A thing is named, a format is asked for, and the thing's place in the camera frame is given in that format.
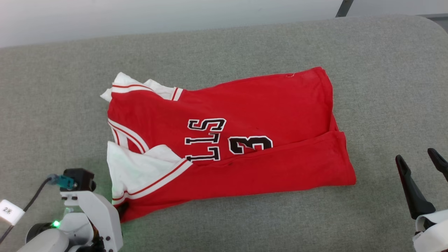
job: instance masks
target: red jersey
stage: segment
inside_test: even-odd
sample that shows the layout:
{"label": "red jersey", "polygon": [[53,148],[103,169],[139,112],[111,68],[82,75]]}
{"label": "red jersey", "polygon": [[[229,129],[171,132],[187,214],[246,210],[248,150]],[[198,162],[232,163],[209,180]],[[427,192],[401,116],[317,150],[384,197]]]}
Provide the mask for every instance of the red jersey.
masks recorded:
{"label": "red jersey", "polygon": [[[133,170],[140,178],[112,178],[126,184],[113,190],[115,204],[129,200],[124,220],[194,199],[355,183],[345,136],[332,114],[331,83],[320,67],[196,91],[119,74],[103,97],[110,101],[109,124],[122,146],[108,151],[111,175]],[[157,173],[172,178],[163,186],[154,181],[158,176],[144,174],[149,168],[117,165],[110,158],[141,160],[160,146],[183,160]],[[178,166],[188,167],[179,173]],[[145,193],[153,183],[160,187]]]}

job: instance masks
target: white background surface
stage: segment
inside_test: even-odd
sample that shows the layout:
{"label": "white background surface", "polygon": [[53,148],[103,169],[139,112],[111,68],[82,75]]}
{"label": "white background surface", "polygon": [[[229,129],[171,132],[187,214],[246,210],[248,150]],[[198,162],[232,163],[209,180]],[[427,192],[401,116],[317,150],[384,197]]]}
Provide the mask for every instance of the white background surface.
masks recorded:
{"label": "white background surface", "polygon": [[[0,0],[0,47],[334,18],[342,0]],[[448,0],[354,0],[348,16],[448,13]]]}

